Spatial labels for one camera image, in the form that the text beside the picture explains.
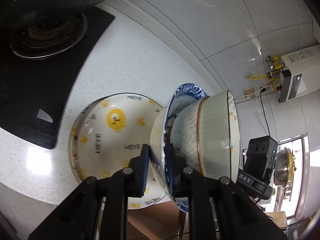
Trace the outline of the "yellow bear plate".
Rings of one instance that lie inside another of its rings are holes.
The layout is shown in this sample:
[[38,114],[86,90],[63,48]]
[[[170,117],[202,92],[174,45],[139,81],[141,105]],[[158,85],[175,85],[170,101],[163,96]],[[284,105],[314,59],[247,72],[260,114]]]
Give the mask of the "yellow bear plate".
[[88,105],[69,137],[69,163],[76,181],[108,178],[128,167],[149,143],[161,110],[157,102],[136,93],[113,94]]

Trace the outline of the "blue white porcelain bowl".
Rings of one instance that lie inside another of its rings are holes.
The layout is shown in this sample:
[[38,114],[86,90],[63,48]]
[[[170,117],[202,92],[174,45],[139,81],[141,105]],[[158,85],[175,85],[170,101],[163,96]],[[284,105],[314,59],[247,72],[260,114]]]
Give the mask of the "blue white porcelain bowl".
[[189,212],[188,198],[174,196],[180,183],[180,176],[174,175],[170,163],[170,151],[173,148],[168,148],[168,146],[174,144],[170,137],[178,114],[206,96],[207,93],[194,83],[180,85],[169,99],[168,105],[159,110],[150,135],[150,164],[154,178],[165,194],[185,213]]

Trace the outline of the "pale green ribbed bowl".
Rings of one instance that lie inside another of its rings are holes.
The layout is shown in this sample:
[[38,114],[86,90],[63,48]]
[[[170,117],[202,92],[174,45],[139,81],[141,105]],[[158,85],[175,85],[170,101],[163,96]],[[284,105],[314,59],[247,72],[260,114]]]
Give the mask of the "pale green ribbed bowl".
[[234,98],[224,91],[206,98],[200,107],[199,167],[207,178],[236,182],[240,159],[240,128]]

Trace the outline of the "white orange flower bowl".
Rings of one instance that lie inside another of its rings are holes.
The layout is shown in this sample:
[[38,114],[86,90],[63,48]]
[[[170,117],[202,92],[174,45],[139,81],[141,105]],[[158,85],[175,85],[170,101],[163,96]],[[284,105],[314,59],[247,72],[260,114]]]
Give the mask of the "white orange flower bowl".
[[173,144],[176,155],[183,158],[188,167],[210,178],[211,170],[204,169],[199,143],[200,111],[208,98],[206,96],[197,100],[178,113],[171,128],[170,143]]

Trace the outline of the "steel pot yellow rim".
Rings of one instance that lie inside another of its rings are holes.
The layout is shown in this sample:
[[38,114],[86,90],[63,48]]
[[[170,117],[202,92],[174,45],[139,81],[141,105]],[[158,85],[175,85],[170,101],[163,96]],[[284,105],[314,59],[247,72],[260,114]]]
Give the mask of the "steel pot yellow rim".
[[286,188],[289,183],[293,182],[295,170],[295,157],[292,151],[287,147],[278,151],[274,165],[274,184]]

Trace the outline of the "white gas water heater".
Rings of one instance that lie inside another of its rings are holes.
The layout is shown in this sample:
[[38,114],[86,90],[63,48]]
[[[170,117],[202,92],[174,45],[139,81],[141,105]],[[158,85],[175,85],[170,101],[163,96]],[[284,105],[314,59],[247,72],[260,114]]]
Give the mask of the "white gas water heater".
[[284,64],[280,72],[280,103],[319,90],[319,54],[319,45],[315,45],[280,57]]

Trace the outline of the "black gas stove top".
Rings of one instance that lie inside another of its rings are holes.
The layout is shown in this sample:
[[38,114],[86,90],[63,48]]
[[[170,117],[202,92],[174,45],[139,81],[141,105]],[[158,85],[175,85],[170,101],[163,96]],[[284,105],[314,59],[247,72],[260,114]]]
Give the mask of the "black gas stove top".
[[1,50],[1,128],[53,149],[76,78],[114,16],[91,7],[40,14],[9,29]]

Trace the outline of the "beige wall socket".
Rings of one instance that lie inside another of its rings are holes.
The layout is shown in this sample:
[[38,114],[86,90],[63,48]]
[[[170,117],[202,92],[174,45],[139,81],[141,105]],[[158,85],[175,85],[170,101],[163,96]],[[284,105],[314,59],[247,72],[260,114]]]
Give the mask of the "beige wall socket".
[[243,93],[245,98],[255,98],[255,90],[253,86],[244,88]]

